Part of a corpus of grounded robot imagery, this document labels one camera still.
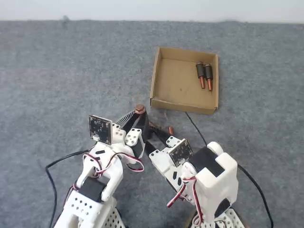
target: open cardboard tray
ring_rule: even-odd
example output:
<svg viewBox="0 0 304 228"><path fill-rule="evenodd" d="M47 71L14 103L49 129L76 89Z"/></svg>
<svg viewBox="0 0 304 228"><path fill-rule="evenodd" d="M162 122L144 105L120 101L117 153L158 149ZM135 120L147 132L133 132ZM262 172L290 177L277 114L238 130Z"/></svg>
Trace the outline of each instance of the open cardboard tray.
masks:
<svg viewBox="0 0 304 228"><path fill-rule="evenodd" d="M217 54L159 47L152 86L151 107L213 114L219 105L219 57ZM196 63L211 64L213 90L200 87Z"/></svg>

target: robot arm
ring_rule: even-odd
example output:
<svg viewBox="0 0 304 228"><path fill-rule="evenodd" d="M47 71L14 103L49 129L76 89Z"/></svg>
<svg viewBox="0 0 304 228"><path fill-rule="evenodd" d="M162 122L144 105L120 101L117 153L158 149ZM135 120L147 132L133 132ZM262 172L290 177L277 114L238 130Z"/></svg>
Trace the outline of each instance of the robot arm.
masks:
<svg viewBox="0 0 304 228"><path fill-rule="evenodd" d="M167 206L170 207L178 198L196 206L193 227L207 224L208 227L221 228L220 220L224 218L233 224L225 212L229 210L238 219L230 209L238 193L237 162L216 142L210 142L207 147L193 153L186 139L180 140L165 132L159 134L160 129L152 130L162 138L166 147L161 151L150 151L149 158L177 192Z"/></svg>
<svg viewBox="0 0 304 228"><path fill-rule="evenodd" d="M67 197L64 209L55 228L102 228L110 219L124 228L112 197L123 179L122 163L140 163L146 131L149 130L148 115L136 109L113 123L95 115L89 116L91 138L97 141L91 151L83 156L83 170Z"/></svg>

